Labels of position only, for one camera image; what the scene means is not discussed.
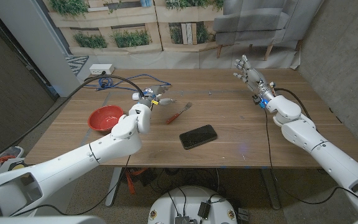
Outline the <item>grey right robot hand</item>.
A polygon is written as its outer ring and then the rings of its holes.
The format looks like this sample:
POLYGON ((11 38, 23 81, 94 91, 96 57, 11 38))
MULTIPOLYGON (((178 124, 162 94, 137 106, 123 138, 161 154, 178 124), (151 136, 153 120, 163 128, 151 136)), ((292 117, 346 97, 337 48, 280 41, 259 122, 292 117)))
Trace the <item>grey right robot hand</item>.
POLYGON ((241 59, 235 60, 235 66, 242 73, 233 75, 242 80, 248 89, 259 97, 259 101, 266 105, 271 99, 275 98, 272 86, 267 82, 264 75, 253 68, 245 55, 241 59))

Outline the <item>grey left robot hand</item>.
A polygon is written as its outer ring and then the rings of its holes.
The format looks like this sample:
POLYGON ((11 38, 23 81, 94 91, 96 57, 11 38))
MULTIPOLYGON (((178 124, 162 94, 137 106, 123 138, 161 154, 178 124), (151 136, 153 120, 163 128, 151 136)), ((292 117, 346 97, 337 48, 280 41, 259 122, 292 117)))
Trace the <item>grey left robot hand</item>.
POLYGON ((140 104, 146 105, 149 108, 152 107, 152 105, 160 105, 160 106, 167 106, 170 104, 174 104, 177 101, 171 98, 162 98, 162 95, 168 91, 168 86, 160 86, 160 85, 154 85, 149 88, 146 88, 143 91, 143 96, 141 96, 138 99, 138 102, 140 104))

